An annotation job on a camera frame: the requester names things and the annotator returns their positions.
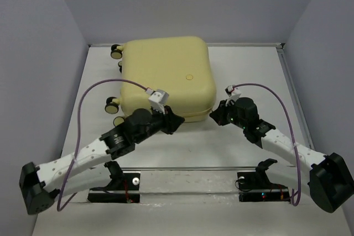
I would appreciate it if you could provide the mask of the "yellow hard-shell suitcase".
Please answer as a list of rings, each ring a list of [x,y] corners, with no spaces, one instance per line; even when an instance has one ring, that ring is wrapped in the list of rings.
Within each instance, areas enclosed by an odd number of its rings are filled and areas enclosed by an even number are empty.
[[[185,122],[207,118],[216,100],[209,49],[196,36],[178,36],[129,41],[111,46],[111,58],[118,60],[123,82],[120,95],[106,99],[105,112],[125,116],[138,108],[150,108],[140,85],[165,91],[167,105]]]

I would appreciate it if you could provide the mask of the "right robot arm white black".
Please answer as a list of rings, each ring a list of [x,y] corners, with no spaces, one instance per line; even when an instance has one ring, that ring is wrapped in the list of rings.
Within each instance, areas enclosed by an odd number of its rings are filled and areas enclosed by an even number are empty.
[[[233,124],[241,128],[250,143],[295,166],[292,171],[271,171],[268,166],[259,165],[254,174],[258,186],[274,183],[297,188],[328,213],[353,196],[353,177],[339,154],[326,155],[292,142],[274,125],[260,119],[252,99],[222,100],[210,117],[220,126]]]

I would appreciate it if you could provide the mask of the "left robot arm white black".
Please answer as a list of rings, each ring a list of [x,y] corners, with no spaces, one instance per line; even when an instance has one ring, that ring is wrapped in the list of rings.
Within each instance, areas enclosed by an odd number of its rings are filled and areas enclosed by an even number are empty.
[[[55,202],[63,193],[65,179],[76,176],[98,164],[120,158],[135,149],[135,145],[157,132],[173,134],[185,121],[169,106],[165,112],[136,109],[123,123],[102,134],[88,146],[56,161],[22,167],[19,187],[29,215],[38,214]]]

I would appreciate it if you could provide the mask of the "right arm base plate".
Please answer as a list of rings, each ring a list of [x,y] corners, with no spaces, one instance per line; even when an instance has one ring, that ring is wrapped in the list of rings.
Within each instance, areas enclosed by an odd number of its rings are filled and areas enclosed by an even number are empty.
[[[266,175],[256,171],[237,173],[235,187],[240,202],[290,202],[291,192],[286,186],[270,183]]]

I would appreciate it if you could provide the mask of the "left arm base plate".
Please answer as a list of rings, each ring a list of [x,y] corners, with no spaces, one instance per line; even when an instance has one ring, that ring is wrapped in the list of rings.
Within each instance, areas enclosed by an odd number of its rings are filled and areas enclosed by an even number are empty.
[[[125,171],[122,182],[90,189],[87,200],[91,203],[139,203],[139,188],[140,171]]]

